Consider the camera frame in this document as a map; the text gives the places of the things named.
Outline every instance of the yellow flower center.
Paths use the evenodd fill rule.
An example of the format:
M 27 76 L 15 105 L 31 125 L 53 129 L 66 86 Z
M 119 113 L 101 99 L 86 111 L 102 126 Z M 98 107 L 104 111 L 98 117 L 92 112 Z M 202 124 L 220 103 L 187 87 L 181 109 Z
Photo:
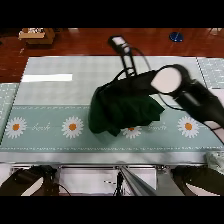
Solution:
M 20 125 L 19 125 L 19 124 L 14 124 L 14 125 L 12 126 L 12 129 L 13 129 L 14 131 L 19 130 L 19 128 L 20 128 Z
M 186 123 L 185 124 L 185 128 L 187 129 L 187 130 L 192 130 L 192 124 L 190 124 L 190 123 Z
M 77 127 L 76 127 L 76 124 L 70 124 L 70 125 L 69 125 L 69 129 L 70 129 L 71 131 L 74 131 L 76 128 L 77 128 Z

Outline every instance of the white circular joint cap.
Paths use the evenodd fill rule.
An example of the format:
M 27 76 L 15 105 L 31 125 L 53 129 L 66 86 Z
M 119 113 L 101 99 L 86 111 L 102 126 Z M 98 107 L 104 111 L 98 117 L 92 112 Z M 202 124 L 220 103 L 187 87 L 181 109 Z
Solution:
M 151 86 L 161 93 L 171 93 L 181 84 L 181 74 L 175 68 L 160 70 L 151 82 Z

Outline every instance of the dark green cloth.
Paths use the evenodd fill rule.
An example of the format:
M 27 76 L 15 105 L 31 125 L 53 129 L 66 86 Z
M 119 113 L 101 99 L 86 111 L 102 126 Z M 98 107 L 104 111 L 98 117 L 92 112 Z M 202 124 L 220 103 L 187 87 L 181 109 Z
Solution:
M 124 94 L 120 89 L 105 86 L 96 89 L 90 104 L 88 120 L 93 133 L 108 131 L 117 136 L 120 129 L 160 120 L 164 108 L 150 96 Z

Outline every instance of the checkered tablecloth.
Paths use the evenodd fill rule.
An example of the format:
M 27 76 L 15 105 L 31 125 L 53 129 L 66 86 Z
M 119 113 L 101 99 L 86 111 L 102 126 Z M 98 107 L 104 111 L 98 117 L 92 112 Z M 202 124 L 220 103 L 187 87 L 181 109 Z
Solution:
M 134 59 L 138 73 L 147 71 L 145 62 L 140 56 L 135 56 Z M 205 84 L 196 58 L 147 57 L 147 59 L 154 70 L 165 65 L 181 64 L 189 70 L 192 78 L 196 78 Z M 141 137 L 145 139 L 144 146 L 139 145 L 141 141 L 136 141 L 135 144 L 131 144 L 131 142 L 127 144 L 122 135 L 118 137 L 121 143 L 121 145 L 118 146 L 116 144 L 118 144 L 119 141 L 116 142 L 116 139 L 112 139 L 111 136 L 107 136 L 105 133 L 102 135 L 100 134 L 100 136 L 94 136 L 87 129 L 83 129 L 83 134 L 86 134 L 86 138 L 83 138 L 85 136 L 82 135 L 82 141 L 80 141 L 82 138 L 79 140 L 76 138 L 73 139 L 72 142 L 69 142 L 69 138 L 66 139 L 66 137 L 63 136 L 61 132 L 61 123 L 65 121 L 65 118 L 76 116 L 78 113 L 77 111 L 79 111 L 79 115 L 77 116 L 83 121 L 84 127 L 88 127 L 88 124 L 85 123 L 87 122 L 86 113 L 81 113 L 80 110 L 84 109 L 85 106 L 88 107 L 92 95 L 98 86 L 110 82 L 121 70 L 122 63 L 118 56 L 29 58 L 24 76 L 72 74 L 72 81 L 22 82 L 20 84 L 10 114 L 10 122 L 15 121 L 15 118 L 19 117 L 21 122 L 24 122 L 24 124 L 26 122 L 27 128 L 21 133 L 21 138 L 17 136 L 17 138 L 13 139 L 13 142 L 10 140 L 9 135 L 4 135 L 1 145 L 0 160 L 82 164 L 124 162 L 138 164 L 177 164 L 203 162 L 202 155 L 206 150 L 206 147 L 203 145 L 205 142 L 202 142 L 203 144 L 200 144 L 200 146 L 196 146 L 191 142 L 188 147 L 186 141 L 186 147 L 181 147 L 181 145 L 172 145 L 171 139 L 167 138 L 163 143 L 165 145 L 167 143 L 169 146 L 164 147 L 165 145 L 160 139 L 162 134 L 160 133 L 156 136 L 154 133 L 155 131 L 163 132 L 166 130 L 166 124 L 171 124 L 174 118 L 176 119 L 175 122 L 178 122 L 178 119 L 183 119 L 183 116 L 185 116 L 185 114 L 183 114 L 183 116 L 181 114 L 178 114 L 178 116 L 169 115 L 170 109 L 166 109 L 164 112 L 166 121 L 161 121 L 161 124 L 158 123 L 158 125 L 156 124 L 155 126 L 153 124 L 153 126 L 146 127 L 146 130 L 142 130 Z M 164 105 L 157 96 L 154 96 L 154 98 L 160 104 Z M 176 104 L 169 97 L 164 97 L 164 99 L 168 104 Z M 177 140 L 177 134 L 181 136 L 181 133 L 176 130 L 176 123 L 173 123 L 170 127 L 175 128 L 175 130 L 169 131 L 174 139 L 173 142 L 175 142 Z M 207 130 L 204 130 L 203 127 L 200 128 L 201 134 L 198 135 L 199 138 L 202 137 L 202 133 L 207 135 Z M 150 133 L 151 137 L 155 134 L 155 136 L 152 137 L 153 144 L 152 141 L 147 139 L 147 135 L 150 135 Z M 213 146 L 216 150 L 217 148 L 222 150 L 222 146 L 220 146 L 216 138 L 214 136 L 210 136 L 210 138 L 212 142 L 209 143 L 209 150 L 213 150 Z M 94 142 L 95 148 L 91 146 L 91 141 Z
M 224 89 L 224 59 L 198 57 L 201 72 L 209 89 Z
M 4 133 L 18 86 L 18 83 L 0 84 L 0 141 Z

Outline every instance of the table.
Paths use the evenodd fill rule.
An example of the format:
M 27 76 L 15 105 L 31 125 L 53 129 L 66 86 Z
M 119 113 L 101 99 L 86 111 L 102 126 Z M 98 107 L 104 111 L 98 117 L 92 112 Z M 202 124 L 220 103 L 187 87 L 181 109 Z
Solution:
M 189 70 L 193 78 L 206 85 L 195 57 L 147 58 L 155 70 L 167 64 L 181 64 Z M 140 56 L 135 56 L 134 59 L 139 73 L 147 71 Z M 0 161 L 189 164 L 203 163 L 203 156 L 207 151 L 223 150 L 222 143 L 214 134 L 197 122 L 194 124 L 199 128 L 199 133 L 194 138 L 182 135 L 177 125 L 185 117 L 190 119 L 189 116 L 185 112 L 165 107 L 157 96 L 153 98 L 165 107 L 161 121 L 141 127 L 140 137 L 129 139 L 123 132 L 116 138 L 106 132 L 92 134 L 88 130 L 87 119 L 91 97 L 98 86 L 111 81 L 121 70 L 122 64 L 117 56 L 29 58 L 9 116 L 11 125 L 20 122 L 20 126 L 15 128 L 23 129 L 19 135 L 5 131 L 0 148 Z M 53 81 L 62 77 L 66 80 Z M 27 79 L 36 78 L 42 81 L 27 82 Z M 177 106 L 170 97 L 164 99 L 168 104 Z M 78 117 L 84 127 L 79 136 L 70 138 L 63 127 L 73 117 Z

